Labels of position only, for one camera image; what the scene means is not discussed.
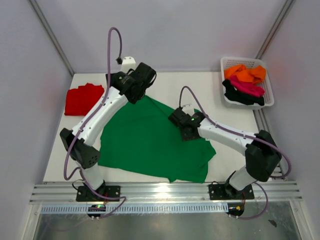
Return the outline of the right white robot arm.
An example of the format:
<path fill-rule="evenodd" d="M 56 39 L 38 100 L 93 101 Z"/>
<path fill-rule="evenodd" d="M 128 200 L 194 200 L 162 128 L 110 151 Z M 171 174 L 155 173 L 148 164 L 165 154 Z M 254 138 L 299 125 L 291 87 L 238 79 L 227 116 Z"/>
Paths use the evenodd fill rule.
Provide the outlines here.
<path fill-rule="evenodd" d="M 267 182 L 282 158 L 271 134 L 265 130 L 239 131 L 209 119 L 202 112 L 189 115 L 181 107 L 176 108 L 168 120 L 180 130 L 183 141 L 213 140 L 244 156 L 244 166 L 234 171 L 225 183 L 217 185 L 219 188 L 214 192 L 219 198 L 240 199 L 243 190 L 252 183 Z"/>

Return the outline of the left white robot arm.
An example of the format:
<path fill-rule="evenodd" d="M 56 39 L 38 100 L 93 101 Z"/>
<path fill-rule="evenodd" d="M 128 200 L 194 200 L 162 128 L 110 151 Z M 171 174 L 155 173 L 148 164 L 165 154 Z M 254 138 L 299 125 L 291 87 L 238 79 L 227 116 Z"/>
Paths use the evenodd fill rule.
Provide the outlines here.
<path fill-rule="evenodd" d="M 76 169 L 92 200 L 99 201 L 105 197 L 105 181 L 98 166 L 101 154 L 93 146 L 99 133 L 127 103 L 136 104 L 141 100 L 156 78 L 156 71 L 143 62 L 135 69 L 107 73 L 107 88 L 102 98 L 72 129 L 63 128 L 60 131 L 62 144 L 67 151 L 65 160 L 73 159 L 76 162 Z"/>

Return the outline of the green t shirt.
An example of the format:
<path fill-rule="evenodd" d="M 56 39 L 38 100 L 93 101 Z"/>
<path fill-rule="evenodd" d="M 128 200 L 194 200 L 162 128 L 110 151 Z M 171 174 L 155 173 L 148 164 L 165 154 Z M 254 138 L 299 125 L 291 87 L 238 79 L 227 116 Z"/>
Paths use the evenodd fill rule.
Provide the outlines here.
<path fill-rule="evenodd" d="M 203 138 L 183 141 L 168 119 L 173 111 L 148 96 L 127 103 L 102 131 L 98 164 L 170 182 L 203 183 L 216 151 Z"/>

